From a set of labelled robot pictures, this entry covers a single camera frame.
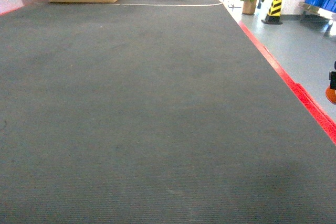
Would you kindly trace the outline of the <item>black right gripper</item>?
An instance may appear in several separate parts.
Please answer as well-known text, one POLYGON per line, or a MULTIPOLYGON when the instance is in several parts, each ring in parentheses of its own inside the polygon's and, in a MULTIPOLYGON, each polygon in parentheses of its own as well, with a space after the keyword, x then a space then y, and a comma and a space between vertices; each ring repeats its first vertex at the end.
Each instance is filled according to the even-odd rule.
POLYGON ((329 72, 329 80, 330 80, 330 89, 336 89, 336 62, 334 62, 334 70, 329 72))

